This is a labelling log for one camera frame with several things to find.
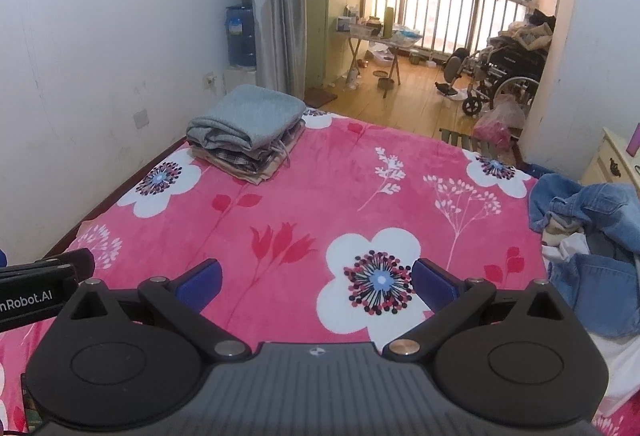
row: dresser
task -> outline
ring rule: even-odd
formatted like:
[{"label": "dresser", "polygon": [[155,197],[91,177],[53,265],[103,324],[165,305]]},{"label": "dresser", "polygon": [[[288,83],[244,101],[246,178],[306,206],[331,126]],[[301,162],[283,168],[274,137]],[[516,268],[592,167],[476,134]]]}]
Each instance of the dresser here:
[{"label": "dresser", "polygon": [[605,128],[600,148],[580,183],[631,183],[640,195],[640,151],[633,158],[625,150],[627,145],[627,140]]}]

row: pink floral blanket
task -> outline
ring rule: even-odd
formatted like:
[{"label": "pink floral blanket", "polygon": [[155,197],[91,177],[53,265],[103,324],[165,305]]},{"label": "pink floral blanket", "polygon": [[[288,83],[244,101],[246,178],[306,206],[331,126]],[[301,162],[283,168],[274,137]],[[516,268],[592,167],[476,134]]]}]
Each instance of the pink floral blanket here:
[{"label": "pink floral blanket", "polygon": [[[527,226],[526,174],[331,113],[309,109],[304,119],[290,166],[272,180],[235,180],[185,145],[83,225],[70,248],[91,249],[95,275],[113,289],[219,260],[222,291],[203,315],[253,348],[382,348],[430,314],[412,288],[419,257],[502,288],[545,275],[540,236]],[[20,374],[50,322],[1,336],[5,427],[24,429]],[[615,419],[602,423],[618,429]]]}]

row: wall socket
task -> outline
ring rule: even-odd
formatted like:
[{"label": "wall socket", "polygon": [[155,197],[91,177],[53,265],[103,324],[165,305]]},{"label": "wall socket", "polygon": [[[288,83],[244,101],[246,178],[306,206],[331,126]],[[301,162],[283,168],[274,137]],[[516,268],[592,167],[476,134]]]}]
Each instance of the wall socket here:
[{"label": "wall socket", "polygon": [[133,123],[136,124],[136,129],[142,129],[149,125],[149,115],[146,112],[146,109],[143,109],[133,115]]},{"label": "wall socket", "polygon": [[205,91],[215,93],[220,79],[221,77],[216,72],[207,73],[202,77],[202,87]]}]

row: blue water bottle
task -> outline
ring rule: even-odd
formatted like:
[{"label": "blue water bottle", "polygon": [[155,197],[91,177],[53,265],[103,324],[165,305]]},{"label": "blue water bottle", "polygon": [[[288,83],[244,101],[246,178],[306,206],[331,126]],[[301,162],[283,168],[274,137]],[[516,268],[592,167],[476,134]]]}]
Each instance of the blue water bottle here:
[{"label": "blue water bottle", "polygon": [[254,10],[250,6],[229,6],[226,9],[226,40],[229,64],[255,68]]}]

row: wheelchair wheel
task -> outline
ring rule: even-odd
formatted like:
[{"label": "wheelchair wheel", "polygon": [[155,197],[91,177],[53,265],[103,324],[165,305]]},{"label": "wheelchair wheel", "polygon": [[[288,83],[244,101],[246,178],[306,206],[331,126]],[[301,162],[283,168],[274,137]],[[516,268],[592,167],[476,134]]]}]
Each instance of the wheelchair wheel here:
[{"label": "wheelchair wheel", "polygon": [[468,96],[462,102],[462,111],[466,116],[474,116],[482,109],[482,100],[478,96]]},{"label": "wheelchair wheel", "polygon": [[529,109],[536,96],[539,82],[529,77],[510,77],[508,75],[500,78],[490,91],[489,106],[494,108],[494,101],[499,95],[513,95],[523,108],[526,108],[528,116]]}]

